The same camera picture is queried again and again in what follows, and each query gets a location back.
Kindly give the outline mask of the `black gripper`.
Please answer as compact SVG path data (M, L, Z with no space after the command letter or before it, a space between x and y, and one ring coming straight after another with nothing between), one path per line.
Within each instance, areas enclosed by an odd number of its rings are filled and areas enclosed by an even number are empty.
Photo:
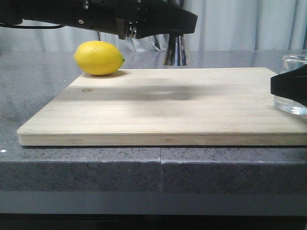
M70 0L78 28L137 39L195 32L198 16L184 0Z

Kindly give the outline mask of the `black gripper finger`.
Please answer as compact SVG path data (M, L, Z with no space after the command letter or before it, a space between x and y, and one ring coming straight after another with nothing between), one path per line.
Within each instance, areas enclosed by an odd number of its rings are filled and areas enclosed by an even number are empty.
M307 66L271 77L271 94L307 105Z

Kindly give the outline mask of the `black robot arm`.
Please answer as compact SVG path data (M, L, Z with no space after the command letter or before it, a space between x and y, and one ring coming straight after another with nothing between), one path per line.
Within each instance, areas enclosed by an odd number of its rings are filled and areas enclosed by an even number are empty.
M152 35L191 34L197 15L173 0L2 0L0 22L53 23L137 39Z

